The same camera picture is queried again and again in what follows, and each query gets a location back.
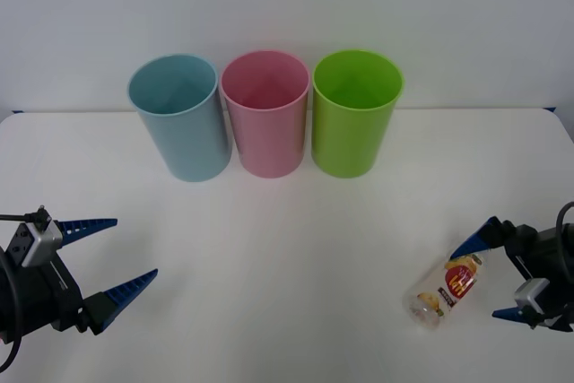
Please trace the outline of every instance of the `black cable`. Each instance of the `black cable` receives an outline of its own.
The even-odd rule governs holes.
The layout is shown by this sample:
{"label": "black cable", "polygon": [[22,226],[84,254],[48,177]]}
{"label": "black cable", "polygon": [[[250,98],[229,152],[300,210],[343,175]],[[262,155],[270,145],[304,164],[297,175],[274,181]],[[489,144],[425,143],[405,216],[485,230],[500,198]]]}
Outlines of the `black cable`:
{"label": "black cable", "polygon": [[27,222],[28,217],[25,215],[0,214],[0,220],[5,220],[7,222]]}
{"label": "black cable", "polygon": [[566,262],[566,256],[564,253],[564,247],[566,244],[566,239],[564,238],[564,226],[563,226],[564,216],[566,215],[566,213],[570,208],[574,208],[574,202],[568,202],[567,204],[565,204],[558,213],[558,217],[556,218],[556,239],[558,241],[557,251],[558,251],[558,258],[562,266],[562,272],[564,273],[564,276],[570,283],[574,283],[574,277],[570,273],[568,262]]}
{"label": "black cable", "polygon": [[16,358],[18,351],[20,350],[20,344],[22,342],[22,336],[24,333],[24,315],[22,314],[22,304],[20,303],[20,297],[18,296],[18,286],[16,284],[16,277],[12,271],[10,263],[6,259],[4,251],[0,247],[0,266],[4,269],[6,273],[6,278],[8,279],[8,284],[10,284],[10,291],[12,292],[12,299],[14,302],[14,340],[12,343],[12,350],[10,354],[0,366],[0,373],[8,369],[12,362]]}

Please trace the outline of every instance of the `white table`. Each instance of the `white table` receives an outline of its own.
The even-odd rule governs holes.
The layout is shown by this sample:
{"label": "white table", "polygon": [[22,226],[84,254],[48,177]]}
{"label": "white table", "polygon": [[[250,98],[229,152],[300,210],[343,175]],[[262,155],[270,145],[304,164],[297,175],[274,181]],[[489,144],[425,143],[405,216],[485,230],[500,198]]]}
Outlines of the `white table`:
{"label": "white table", "polygon": [[119,219],[60,253],[84,296],[160,269],[102,335],[27,335],[3,382],[572,379],[574,335],[490,317],[521,283],[502,250],[438,331],[401,304],[489,216],[549,228],[574,198],[574,144],[542,109],[398,110],[362,178],[309,155],[256,178],[235,152],[199,184],[168,173],[134,113],[20,114],[0,125],[0,190],[2,213]]}

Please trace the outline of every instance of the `plastic cup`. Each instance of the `plastic cup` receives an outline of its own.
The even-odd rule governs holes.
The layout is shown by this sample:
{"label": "plastic cup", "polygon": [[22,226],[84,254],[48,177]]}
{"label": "plastic cup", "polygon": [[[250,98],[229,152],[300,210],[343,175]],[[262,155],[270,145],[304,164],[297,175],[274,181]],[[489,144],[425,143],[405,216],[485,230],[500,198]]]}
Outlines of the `plastic cup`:
{"label": "plastic cup", "polygon": [[247,53],[225,68],[220,89],[247,171],[277,178],[300,165],[309,86],[307,67],[281,51]]}
{"label": "plastic cup", "polygon": [[338,51],[319,62],[313,86],[313,160],[335,177],[368,172],[403,89],[400,70],[377,53]]}
{"label": "plastic cup", "polygon": [[163,160],[184,181],[215,177],[230,161],[217,81],[210,62],[177,54],[142,66],[128,86]]}

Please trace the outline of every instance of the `red label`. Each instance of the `red label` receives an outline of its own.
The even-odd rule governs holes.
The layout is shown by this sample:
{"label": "red label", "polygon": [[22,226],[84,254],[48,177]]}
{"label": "red label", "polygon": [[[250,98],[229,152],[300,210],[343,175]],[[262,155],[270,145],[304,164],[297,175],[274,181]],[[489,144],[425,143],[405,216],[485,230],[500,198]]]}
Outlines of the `red label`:
{"label": "red label", "polygon": [[445,275],[448,290],[459,300],[466,295],[474,284],[474,274],[466,266],[455,266]]}

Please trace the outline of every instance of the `plastic bottle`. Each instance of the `plastic bottle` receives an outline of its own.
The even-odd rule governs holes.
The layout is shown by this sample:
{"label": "plastic bottle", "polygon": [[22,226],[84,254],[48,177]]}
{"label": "plastic bottle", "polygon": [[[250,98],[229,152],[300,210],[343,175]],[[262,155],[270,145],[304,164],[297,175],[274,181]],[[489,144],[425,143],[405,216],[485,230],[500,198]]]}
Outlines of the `plastic bottle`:
{"label": "plastic bottle", "polygon": [[484,265],[485,253],[444,261],[404,296],[407,312],[418,324],[436,329],[480,279]]}

